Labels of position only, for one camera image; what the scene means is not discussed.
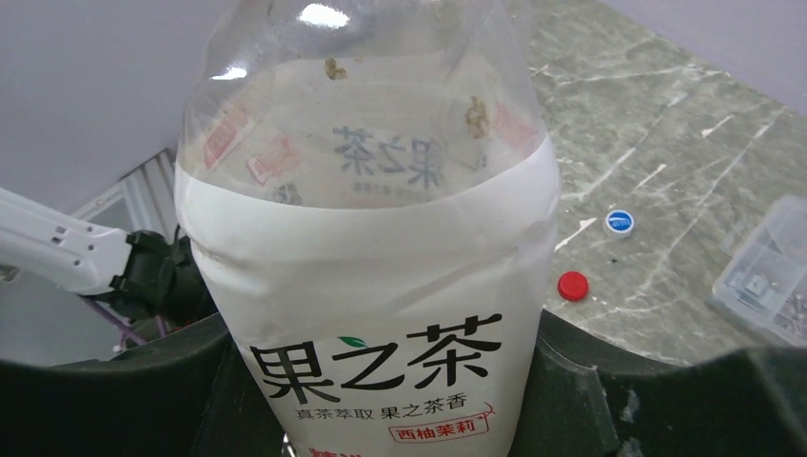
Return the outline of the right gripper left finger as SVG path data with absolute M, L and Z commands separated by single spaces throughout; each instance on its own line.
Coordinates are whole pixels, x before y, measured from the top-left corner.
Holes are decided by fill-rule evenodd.
M 108 362 L 1 366 L 5 456 L 281 456 L 219 315 Z

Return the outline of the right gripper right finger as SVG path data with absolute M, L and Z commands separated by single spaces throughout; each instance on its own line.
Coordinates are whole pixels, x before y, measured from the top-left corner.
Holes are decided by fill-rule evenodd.
M 806 352 L 742 348 L 690 367 L 545 311 L 514 456 L 802 456 Z

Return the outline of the red bottle cap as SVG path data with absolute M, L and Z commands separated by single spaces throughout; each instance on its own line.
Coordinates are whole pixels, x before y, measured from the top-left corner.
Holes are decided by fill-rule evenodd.
M 558 279 L 557 292 L 561 298 L 569 302 L 579 302 L 589 293 L 589 281 L 579 271 L 566 271 Z

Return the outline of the large clear tea bottle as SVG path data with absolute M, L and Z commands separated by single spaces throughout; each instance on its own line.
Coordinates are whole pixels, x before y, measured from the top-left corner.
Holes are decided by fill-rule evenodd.
M 561 178 L 527 1 L 240 1 L 175 202 L 301 456 L 504 456 Z

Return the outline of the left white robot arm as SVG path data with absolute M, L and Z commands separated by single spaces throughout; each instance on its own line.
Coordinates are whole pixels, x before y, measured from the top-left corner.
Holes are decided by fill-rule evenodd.
M 183 326 L 216 311 L 186 236 L 96 225 L 6 189 L 1 262 L 133 320 Z

